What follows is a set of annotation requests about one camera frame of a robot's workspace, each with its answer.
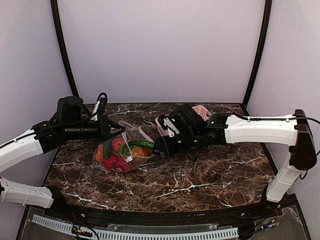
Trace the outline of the red toy fruit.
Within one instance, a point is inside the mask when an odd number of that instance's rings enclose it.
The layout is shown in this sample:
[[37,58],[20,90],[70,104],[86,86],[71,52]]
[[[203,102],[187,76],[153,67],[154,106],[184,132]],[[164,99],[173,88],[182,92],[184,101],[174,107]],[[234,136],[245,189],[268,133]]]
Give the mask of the red toy fruit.
[[119,137],[114,138],[111,142],[111,148],[112,148],[113,152],[118,153],[121,146],[125,143],[126,143],[125,140],[122,138],[119,138]]
[[116,169],[120,173],[128,173],[134,170],[133,157],[128,158],[120,156],[116,162]]

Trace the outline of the green toy grapes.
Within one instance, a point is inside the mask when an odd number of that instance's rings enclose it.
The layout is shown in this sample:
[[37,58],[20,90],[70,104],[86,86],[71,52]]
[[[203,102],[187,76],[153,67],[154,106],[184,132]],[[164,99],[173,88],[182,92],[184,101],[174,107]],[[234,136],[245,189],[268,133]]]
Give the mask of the green toy grapes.
[[128,157],[131,155],[131,149],[127,144],[123,143],[120,145],[120,147],[118,149],[118,153],[120,156],[127,156]]

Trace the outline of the green toy cucumber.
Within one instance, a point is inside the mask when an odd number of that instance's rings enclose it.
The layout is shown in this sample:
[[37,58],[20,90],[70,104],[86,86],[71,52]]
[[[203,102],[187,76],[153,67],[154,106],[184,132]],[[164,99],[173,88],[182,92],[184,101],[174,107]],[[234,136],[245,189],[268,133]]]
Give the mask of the green toy cucumber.
[[108,159],[112,154],[112,146],[108,143],[104,143],[102,149],[104,159]]

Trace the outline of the red toy fruit front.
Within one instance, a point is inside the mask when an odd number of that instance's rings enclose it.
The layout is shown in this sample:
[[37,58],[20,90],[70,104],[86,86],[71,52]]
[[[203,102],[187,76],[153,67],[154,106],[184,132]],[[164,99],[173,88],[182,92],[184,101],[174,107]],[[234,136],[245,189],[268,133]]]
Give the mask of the red toy fruit front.
[[111,148],[112,148],[113,152],[118,153],[121,146],[125,143],[126,143],[125,140],[122,138],[119,138],[119,137],[114,138],[111,142]]

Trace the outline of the red toy tomato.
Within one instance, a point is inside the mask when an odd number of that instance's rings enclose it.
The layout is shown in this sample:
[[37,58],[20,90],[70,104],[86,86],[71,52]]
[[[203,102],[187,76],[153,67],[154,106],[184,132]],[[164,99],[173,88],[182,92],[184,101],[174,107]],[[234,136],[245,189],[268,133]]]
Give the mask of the red toy tomato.
[[102,164],[109,171],[115,171],[117,169],[117,161],[119,157],[115,154],[111,154],[109,158],[104,159]]

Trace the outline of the brown toy potato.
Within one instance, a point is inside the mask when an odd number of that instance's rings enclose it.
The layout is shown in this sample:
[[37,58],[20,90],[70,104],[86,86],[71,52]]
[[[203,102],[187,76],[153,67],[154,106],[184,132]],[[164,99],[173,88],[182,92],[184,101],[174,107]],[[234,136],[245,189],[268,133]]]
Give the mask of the brown toy potato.
[[131,155],[133,157],[149,157],[151,154],[148,148],[136,146],[131,150]]

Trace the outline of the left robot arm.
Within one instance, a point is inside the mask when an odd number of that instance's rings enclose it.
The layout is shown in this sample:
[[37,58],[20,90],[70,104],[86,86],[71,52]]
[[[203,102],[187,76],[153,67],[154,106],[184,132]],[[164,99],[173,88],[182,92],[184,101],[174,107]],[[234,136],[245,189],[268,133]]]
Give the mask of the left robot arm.
[[[29,158],[47,154],[69,141],[107,141],[123,132],[125,128],[104,115],[107,95],[102,92],[93,111],[78,96],[58,100],[57,110],[50,120],[42,121],[20,136],[0,146],[1,172]],[[61,191],[54,186],[37,187],[0,179],[1,203],[15,203],[50,209],[66,203]]]

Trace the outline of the orange toy fruit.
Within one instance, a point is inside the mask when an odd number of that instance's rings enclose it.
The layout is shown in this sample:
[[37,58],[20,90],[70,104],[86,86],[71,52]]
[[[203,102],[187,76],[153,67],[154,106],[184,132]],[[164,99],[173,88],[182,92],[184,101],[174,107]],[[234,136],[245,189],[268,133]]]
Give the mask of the orange toy fruit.
[[102,163],[105,160],[104,151],[103,151],[103,145],[102,144],[100,144],[97,147],[94,158],[95,158],[95,160],[97,162],[100,162],[100,163]]

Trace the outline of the clear zip top bag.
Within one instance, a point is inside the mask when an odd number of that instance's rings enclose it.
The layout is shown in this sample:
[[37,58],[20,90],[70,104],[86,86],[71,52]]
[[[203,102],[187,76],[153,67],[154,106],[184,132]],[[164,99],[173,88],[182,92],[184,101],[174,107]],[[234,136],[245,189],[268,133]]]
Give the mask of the clear zip top bag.
[[154,141],[142,130],[125,121],[125,131],[98,145],[92,158],[92,167],[106,173],[129,173],[138,169],[154,154]]

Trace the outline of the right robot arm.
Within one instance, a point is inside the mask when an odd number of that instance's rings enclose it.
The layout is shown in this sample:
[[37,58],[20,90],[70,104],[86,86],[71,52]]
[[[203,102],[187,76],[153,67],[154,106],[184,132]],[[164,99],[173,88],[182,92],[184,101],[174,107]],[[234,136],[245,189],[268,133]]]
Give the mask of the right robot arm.
[[317,163],[318,153],[305,112],[273,117],[211,114],[203,106],[184,104],[156,119],[163,134],[152,152],[169,157],[197,147],[237,143],[273,143],[288,146],[288,154],[264,198],[278,203],[304,172]]

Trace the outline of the green toy chili pepper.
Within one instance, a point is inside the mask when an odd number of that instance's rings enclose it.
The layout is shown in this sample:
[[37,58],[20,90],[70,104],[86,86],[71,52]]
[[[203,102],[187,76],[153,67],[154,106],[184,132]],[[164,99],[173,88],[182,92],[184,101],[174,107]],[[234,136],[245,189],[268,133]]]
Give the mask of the green toy chili pepper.
[[129,141],[128,146],[138,146],[138,147],[142,147],[142,148],[148,148],[148,149],[153,149],[155,144],[151,141],[147,141],[147,140],[133,140],[133,141]]

